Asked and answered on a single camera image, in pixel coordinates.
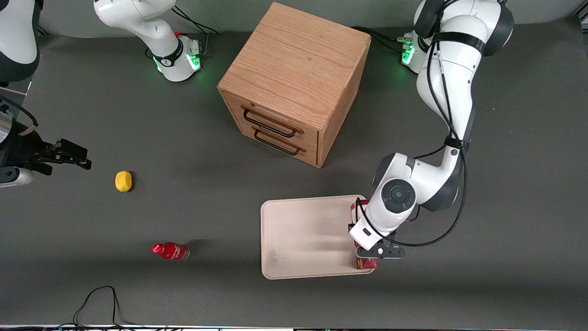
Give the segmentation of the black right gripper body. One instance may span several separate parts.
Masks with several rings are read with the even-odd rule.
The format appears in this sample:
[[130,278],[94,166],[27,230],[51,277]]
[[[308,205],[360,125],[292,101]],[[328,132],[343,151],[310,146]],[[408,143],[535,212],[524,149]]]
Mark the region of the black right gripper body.
[[52,151],[48,149],[50,144],[44,142],[38,132],[19,136],[19,132],[23,130],[23,124],[12,124],[6,140],[1,143],[1,167],[23,167],[28,161],[36,163],[40,156],[52,156]]

